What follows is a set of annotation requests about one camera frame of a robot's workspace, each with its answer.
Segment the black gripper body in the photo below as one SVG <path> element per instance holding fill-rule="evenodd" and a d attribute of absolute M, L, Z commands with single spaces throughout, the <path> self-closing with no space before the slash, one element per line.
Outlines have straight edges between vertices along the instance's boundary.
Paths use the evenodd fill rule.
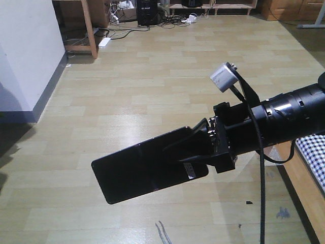
<path fill-rule="evenodd" d="M 235 169 L 236 156 L 256 150 L 256 130 L 246 104 L 223 102 L 213 107 L 216 127 L 212 163 L 217 173 Z"/>

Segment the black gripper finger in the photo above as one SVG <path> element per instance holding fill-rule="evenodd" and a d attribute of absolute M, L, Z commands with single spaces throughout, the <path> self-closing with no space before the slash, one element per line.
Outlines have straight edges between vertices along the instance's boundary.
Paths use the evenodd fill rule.
<path fill-rule="evenodd" d="M 210 165 L 215 166 L 216 158 L 218 155 L 193 155 L 193 156 L 185 156 L 184 158 L 181 158 L 178 160 L 180 163 L 196 163 L 196 164 L 204 164 L 204 165 Z"/>
<path fill-rule="evenodd" d="M 164 148 L 166 153 L 210 153 L 211 141 L 208 136 L 208 121 L 202 119 L 191 129 L 189 135 L 176 140 Z"/>

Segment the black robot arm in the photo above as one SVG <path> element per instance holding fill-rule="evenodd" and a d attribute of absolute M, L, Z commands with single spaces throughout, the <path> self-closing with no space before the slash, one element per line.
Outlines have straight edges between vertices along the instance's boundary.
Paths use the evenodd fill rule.
<path fill-rule="evenodd" d="M 324 74 L 312 84 L 255 103 L 213 107 L 190 135 L 169 144 L 163 155 L 169 163 L 200 163 L 218 173 L 233 170 L 238 155 L 261 151 L 278 143 L 324 132 Z"/>

